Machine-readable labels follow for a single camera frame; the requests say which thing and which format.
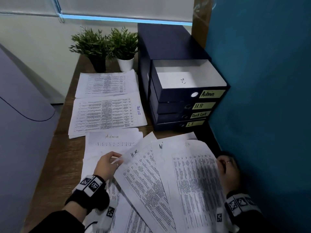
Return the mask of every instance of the blue wall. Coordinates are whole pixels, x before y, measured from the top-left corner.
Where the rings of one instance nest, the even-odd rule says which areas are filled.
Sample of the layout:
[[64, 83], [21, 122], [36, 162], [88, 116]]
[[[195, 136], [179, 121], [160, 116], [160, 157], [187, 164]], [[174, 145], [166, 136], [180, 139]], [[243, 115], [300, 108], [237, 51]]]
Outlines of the blue wall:
[[210, 119], [264, 215], [311, 231], [311, 0], [217, 0], [206, 51], [231, 86]]

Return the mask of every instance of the black plant pot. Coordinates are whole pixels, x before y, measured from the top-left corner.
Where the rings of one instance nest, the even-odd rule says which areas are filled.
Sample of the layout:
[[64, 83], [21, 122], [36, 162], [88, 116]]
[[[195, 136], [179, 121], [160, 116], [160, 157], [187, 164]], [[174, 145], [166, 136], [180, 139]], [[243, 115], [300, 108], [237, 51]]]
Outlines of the black plant pot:
[[89, 57], [95, 71], [97, 73], [104, 73], [106, 71], [106, 59], [105, 58], [96, 58], [96, 57]]

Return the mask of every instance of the black cord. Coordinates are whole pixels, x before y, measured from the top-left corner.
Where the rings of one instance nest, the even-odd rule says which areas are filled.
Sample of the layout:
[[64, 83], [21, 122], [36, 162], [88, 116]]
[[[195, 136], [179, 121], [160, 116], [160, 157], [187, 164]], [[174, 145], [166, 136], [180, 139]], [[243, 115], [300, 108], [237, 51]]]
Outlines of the black cord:
[[98, 222], [92, 222], [92, 223], [90, 223], [90, 224], [85, 228], [84, 232], [90, 227], [90, 225], [96, 224], [96, 223], [98, 223]]
[[[25, 117], [25, 118], [27, 118], [25, 115], [23, 115], [23, 114], [21, 114], [17, 109], [15, 109], [12, 105], [10, 105], [5, 99], [3, 99], [1, 96], [0, 96], [0, 99], [2, 99], [4, 102], [6, 102], [9, 106], [11, 106], [15, 111], [17, 111], [17, 113], [19, 113], [21, 116], [23, 116], [23, 117]], [[54, 114], [55, 114], [55, 110], [54, 110], [54, 113], [53, 113], [53, 115], [50, 117], [50, 118], [48, 118], [48, 119], [46, 119], [46, 120], [34, 120], [34, 119], [30, 119], [30, 118], [27, 118], [27, 119], [29, 119], [29, 120], [31, 120], [31, 121], [35, 121], [35, 122], [44, 122], [44, 121], [48, 121], [49, 119], [51, 119], [53, 116], [54, 116]]]

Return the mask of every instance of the hand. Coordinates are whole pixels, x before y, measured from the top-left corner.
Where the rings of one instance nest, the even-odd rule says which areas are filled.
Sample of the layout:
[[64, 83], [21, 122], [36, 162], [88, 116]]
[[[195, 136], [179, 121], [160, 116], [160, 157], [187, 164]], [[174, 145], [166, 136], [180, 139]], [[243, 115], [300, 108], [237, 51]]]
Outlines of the hand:
[[122, 154], [111, 151], [100, 157], [94, 170], [94, 175], [102, 177], [105, 181], [113, 178], [115, 171], [117, 170], [118, 166], [123, 163], [123, 160], [118, 160], [114, 164], [112, 164], [112, 162], [121, 156]]
[[220, 172], [220, 181], [225, 195], [230, 191], [238, 190], [241, 186], [240, 170], [232, 157], [221, 155], [217, 158]]

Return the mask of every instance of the green foliage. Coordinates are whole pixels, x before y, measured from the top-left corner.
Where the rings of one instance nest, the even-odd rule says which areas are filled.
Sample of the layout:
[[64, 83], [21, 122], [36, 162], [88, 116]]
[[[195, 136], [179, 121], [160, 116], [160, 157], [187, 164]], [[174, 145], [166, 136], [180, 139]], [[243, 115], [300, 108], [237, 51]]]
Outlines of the green foliage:
[[92, 29], [83, 28], [81, 33], [71, 36], [75, 45], [69, 47], [71, 52], [76, 52], [87, 56], [88, 58], [106, 58], [107, 55], [107, 38], [101, 35], [101, 30], [93, 32]]
[[107, 37], [109, 41], [108, 58], [117, 58], [120, 60], [130, 60], [134, 58], [137, 52], [137, 33], [128, 32], [126, 28], [121, 31], [117, 28], [111, 29]]

